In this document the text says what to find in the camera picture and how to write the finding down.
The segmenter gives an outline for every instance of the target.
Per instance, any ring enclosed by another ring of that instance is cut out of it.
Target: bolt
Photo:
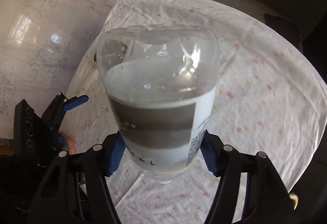
[[[94,151],[100,151],[101,149],[102,149],[102,145],[100,145],[100,144],[96,144],[93,146]]]
[[[227,152],[231,152],[233,150],[233,147],[230,145],[224,145],[223,149]]]
[[[265,159],[267,157],[267,154],[265,152],[258,152],[258,156],[261,157],[262,159]]]
[[[64,158],[67,155],[66,151],[60,151],[59,152],[59,157]]]

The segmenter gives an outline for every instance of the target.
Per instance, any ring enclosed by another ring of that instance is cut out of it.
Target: silver screw
[[[223,149],[227,152],[231,152],[233,150],[233,147],[230,145],[224,145]]]
[[[262,159],[265,159],[267,157],[267,154],[265,152],[260,151],[258,153],[258,156],[261,157]]]
[[[60,151],[60,152],[59,152],[59,156],[60,156],[61,158],[64,158],[66,155],[67,155],[67,152],[66,152],[66,151]]]
[[[93,146],[94,151],[100,151],[101,149],[102,149],[102,145],[100,145],[100,144],[96,144]]]

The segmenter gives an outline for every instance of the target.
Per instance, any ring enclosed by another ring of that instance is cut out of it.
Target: pink flower print
[[[230,91],[226,92],[226,96],[231,98],[231,99],[234,97],[233,94]]]

